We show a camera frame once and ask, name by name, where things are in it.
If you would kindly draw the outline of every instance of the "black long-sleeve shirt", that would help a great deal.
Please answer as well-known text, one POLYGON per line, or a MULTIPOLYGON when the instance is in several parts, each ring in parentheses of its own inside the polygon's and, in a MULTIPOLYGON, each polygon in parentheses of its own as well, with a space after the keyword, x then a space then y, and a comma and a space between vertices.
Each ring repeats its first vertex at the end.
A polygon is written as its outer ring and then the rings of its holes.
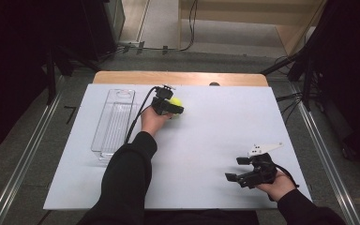
MULTIPOLYGON (((112 156, 101 183, 98 202, 78 224, 257 224, 255 214, 233 215, 221 210, 199 214, 171 212, 144 218, 144 199, 151 181, 151 158, 157 151, 154 138, 140 132, 133 143, 124 144, 112 156)), ((317 207, 297 189, 283 196, 278 204, 288 224, 345 224, 331 209, 317 207)))

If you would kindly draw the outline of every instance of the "white tabletop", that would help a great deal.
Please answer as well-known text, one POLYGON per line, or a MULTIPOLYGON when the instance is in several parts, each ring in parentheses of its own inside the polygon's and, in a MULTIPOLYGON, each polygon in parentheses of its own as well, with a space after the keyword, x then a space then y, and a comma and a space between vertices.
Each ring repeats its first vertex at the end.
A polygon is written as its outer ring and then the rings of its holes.
MULTIPOLYGON (((89 84, 44 209, 88 209, 98 200, 106 165, 91 151, 98 120, 110 89, 132 89, 140 105, 151 85, 89 84)), ((147 209, 275 208, 258 189, 240 188, 224 173, 247 173, 236 158, 254 144, 283 143, 270 152, 310 199, 288 132, 270 87, 175 86, 185 111, 156 136, 153 178, 147 209)), ((140 121, 132 138, 140 130, 140 121)))

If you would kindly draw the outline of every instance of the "clear plastic container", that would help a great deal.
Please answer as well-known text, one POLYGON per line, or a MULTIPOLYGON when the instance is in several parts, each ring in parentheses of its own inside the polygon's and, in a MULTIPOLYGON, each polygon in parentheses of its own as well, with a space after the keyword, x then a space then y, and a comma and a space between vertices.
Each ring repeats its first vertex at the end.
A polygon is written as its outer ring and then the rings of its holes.
POLYGON ((108 162, 124 144, 130 124, 137 113, 134 97, 134 90, 109 91, 92 143, 92 151, 99 160, 108 162))

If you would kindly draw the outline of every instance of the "person's right arm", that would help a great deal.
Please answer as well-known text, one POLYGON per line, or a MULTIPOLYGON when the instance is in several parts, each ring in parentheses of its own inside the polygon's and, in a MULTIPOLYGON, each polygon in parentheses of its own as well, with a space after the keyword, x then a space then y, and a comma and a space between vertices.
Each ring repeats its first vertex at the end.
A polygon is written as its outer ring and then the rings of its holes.
POLYGON ((277 172, 273 184, 261 184, 256 188, 268 193, 277 202, 278 210, 288 224, 345 224, 332 209, 317 207, 306 198, 283 172, 277 172))

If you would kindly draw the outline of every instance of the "yellow-green object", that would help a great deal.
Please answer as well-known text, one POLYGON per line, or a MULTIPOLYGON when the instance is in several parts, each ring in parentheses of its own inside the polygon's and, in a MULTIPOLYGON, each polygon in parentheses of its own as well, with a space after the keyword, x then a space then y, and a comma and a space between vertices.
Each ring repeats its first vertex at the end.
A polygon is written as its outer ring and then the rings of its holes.
POLYGON ((172 105, 176 105, 176 106, 182 106, 181 100, 179 98, 177 98, 177 97, 172 97, 169 100, 169 103, 171 103, 172 105))

